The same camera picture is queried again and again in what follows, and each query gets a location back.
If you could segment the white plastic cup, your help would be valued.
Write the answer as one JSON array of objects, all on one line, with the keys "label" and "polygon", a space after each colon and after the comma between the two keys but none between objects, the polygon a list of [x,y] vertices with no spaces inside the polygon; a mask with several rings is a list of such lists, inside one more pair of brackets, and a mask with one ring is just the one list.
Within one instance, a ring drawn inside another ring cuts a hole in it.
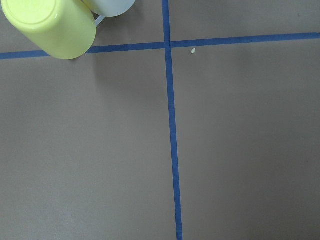
[{"label": "white plastic cup", "polygon": [[117,17],[127,12],[135,0],[83,0],[83,3],[95,14],[103,17]]}]

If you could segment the yellow plastic cup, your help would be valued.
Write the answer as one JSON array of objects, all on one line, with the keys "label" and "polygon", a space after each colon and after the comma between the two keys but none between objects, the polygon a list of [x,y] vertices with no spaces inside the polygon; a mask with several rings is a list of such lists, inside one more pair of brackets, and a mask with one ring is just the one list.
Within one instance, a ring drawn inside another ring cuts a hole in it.
[{"label": "yellow plastic cup", "polygon": [[95,41],[94,16],[81,0],[3,0],[1,7],[18,31],[56,59],[76,59]]}]

